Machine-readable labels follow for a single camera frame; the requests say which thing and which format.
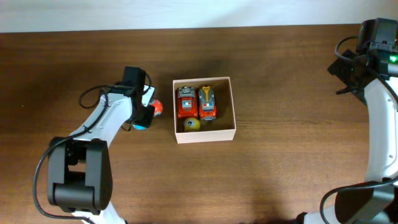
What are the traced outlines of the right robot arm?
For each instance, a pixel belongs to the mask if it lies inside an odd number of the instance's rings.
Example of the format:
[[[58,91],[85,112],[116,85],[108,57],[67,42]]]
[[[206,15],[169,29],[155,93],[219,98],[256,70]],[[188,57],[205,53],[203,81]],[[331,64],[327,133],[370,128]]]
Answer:
[[[397,53],[346,50],[328,68],[369,113],[365,181],[326,193],[297,223],[397,223]]]

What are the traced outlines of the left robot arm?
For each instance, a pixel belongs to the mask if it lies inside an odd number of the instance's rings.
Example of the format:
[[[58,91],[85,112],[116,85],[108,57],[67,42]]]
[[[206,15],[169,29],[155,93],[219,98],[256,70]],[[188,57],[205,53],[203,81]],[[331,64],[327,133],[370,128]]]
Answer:
[[[64,211],[63,220],[125,223],[111,203],[109,147],[123,124],[151,125],[155,88],[118,83],[97,89],[88,119],[69,136],[53,138],[40,159],[48,162],[47,200]]]

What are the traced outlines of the blue toy ball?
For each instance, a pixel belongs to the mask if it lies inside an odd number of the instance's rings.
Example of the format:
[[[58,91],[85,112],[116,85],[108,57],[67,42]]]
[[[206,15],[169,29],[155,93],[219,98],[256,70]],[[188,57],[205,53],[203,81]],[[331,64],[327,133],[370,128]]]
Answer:
[[[146,129],[146,127],[140,126],[140,125],[138,125],[138,124],[132,124],[132,127],[133,127],[134,129],[136,129],[136,130],[145,130],[145,129]]]

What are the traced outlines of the red toy truck grey top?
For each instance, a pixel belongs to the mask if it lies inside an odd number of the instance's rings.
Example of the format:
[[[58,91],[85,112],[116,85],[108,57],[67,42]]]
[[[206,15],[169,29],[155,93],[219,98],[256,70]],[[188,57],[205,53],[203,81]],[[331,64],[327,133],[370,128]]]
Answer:
[[[197,94],[192,86],[183,86],[178,88],[178,119],[197,118],[198,104]]]

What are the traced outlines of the yellow toy ball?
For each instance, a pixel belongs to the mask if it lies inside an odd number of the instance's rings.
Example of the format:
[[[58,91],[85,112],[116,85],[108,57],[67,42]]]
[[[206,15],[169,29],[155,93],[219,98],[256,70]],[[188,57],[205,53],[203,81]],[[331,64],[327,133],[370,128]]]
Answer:
[[[185,133],[198,132],[200,130],[200,122],[196,118],[187,118],[183,123]]]

